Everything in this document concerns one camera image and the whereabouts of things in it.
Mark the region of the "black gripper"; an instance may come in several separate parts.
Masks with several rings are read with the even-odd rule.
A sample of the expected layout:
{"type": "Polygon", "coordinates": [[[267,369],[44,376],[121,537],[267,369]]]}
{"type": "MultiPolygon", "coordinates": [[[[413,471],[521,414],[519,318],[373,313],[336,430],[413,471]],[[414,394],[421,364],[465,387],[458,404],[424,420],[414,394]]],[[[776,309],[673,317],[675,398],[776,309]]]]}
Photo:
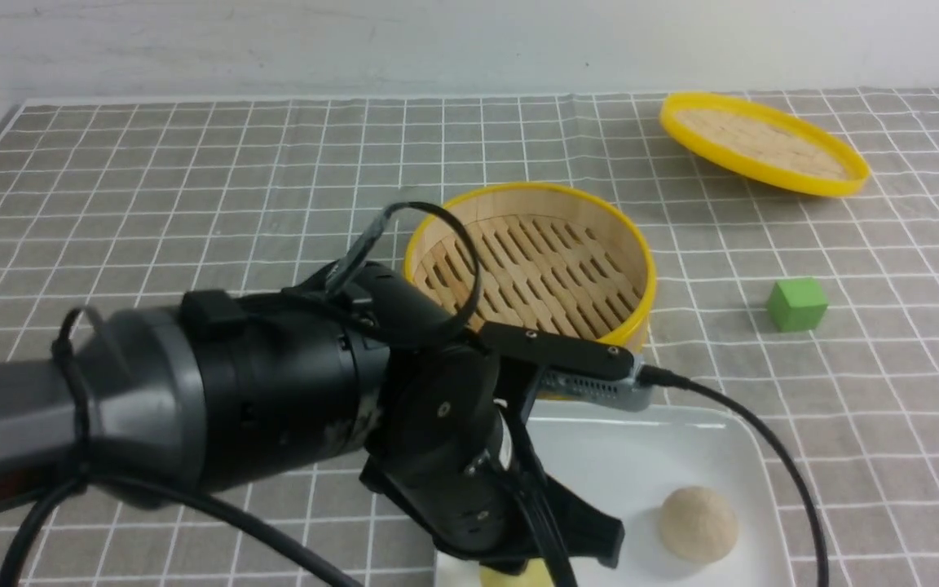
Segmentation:
{"type": "Polygon", "coordinates": [[[553,477],[531,490],[531,528],[500,458],[513,420],[496,398],[500,357],[470,343],[395,350],[381,384],[381,420],[369,436],[361,474],[370,491],[394,502],[430,538],[434,575],[482,568],[522,575],[529,558],[619,565],[623,521],[593,508],[553,477]]]}

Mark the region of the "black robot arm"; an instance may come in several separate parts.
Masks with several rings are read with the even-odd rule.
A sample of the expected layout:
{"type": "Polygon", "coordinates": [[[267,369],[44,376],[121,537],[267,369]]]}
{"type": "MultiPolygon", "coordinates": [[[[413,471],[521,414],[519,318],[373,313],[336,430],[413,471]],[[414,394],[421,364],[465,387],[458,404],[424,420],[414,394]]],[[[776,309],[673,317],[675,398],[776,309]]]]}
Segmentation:
{"type": "Polygon", "coordinates": [[[0,572],[14,586],[49,513],[97,484],[142,509],[230,523],[331,585],[335,566],[214,497],[359,450],[360,479],[441,553],[574,586],[614,568],[624,525],[548,475],[527,432],[544,376],[614,382],[619,348],[509,324],[467,326],[369,263],[277,293],[189,291],[175,307],[70,311],[45,360],[0,363],[0,513],[31,504],[0,572]]]}

